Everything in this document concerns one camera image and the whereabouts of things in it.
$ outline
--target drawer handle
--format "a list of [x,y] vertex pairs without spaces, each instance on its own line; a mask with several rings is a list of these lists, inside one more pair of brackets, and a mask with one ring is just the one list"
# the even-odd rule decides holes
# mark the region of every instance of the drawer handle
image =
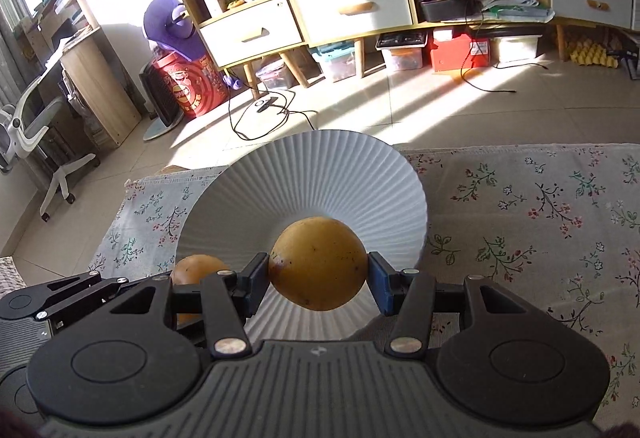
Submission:
[[256,28],[255,30],[251,30],[248,32],[244,38],[238,39],[240,43],[248,43],[249,41],[257,40],[263,36],[268,36],[269,30],[264,27]]
[[608,11],[610,9],[608,3],[597,2],[596,0],[587,0],[587,5],[598,11]]
[[374,2],[364,2],[361,4],[350,5],[348,7],[343,7],[338,9],[338,14],[343,16],[354,16],[356,14],[362,14],[363,12],[370,12],[375,5]]

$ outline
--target purple baseball cap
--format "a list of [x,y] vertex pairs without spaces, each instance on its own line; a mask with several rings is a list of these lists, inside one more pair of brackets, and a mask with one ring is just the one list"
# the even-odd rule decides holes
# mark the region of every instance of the purple baseball cap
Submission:
[[175,50],[190,61],[207,53],[189,18],[177,20],[186,9],[178,0],[153,0],[146,9],[143,30],[148,40],[167,50]]

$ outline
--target sticker on drawer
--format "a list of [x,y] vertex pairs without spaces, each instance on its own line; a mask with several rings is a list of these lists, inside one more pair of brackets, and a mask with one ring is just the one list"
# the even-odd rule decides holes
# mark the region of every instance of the sticker on drawer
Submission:
[[477,56],[478,54],[488,54],[489,53],[489,42],[488,41],[474,41],[471,43],[470,56]]

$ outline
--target ribbed white plate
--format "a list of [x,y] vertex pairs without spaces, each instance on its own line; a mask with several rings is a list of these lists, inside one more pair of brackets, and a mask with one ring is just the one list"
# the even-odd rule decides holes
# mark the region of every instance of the ribbed white plate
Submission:
[[[226,169],[193,206],[178,241],[177,259],[208,254],[240,271],[269,253],[280,233],[309,216],[340,220],[367,252],[396,270],[420,259],[427,204],[411,165],[382,141],[356,131],[319,129],[265,144]],[[336,340],[379,313],[365,284],[343,306],[307,310],[269,287],[244,329],[259,339]]]

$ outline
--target baseboard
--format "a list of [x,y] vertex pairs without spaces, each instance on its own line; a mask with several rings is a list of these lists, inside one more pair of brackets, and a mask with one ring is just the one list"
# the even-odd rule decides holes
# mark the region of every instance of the baseboard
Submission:
[[33,198],[31,198],[31,201],[27,204],[26,209],[22,213],[22,216],[20,216],[20,219],[18,220],[17,224],[15,224],[14,230],[11,232],[11,235],[9,236],[4,247],[2,248],[2,251],[0,252],[0,256],[14,255],[15,248],[18,246],[18,243],[20,242],[20,238],[22,237],[24,232],[27,230],[27,227],[31,223],[31,220],[33,219],[34,215],[38,212],[38,209],[40,209],[40,205],[43,200],[44,200],[43,192],[37,191],[36,194],[33,195]]

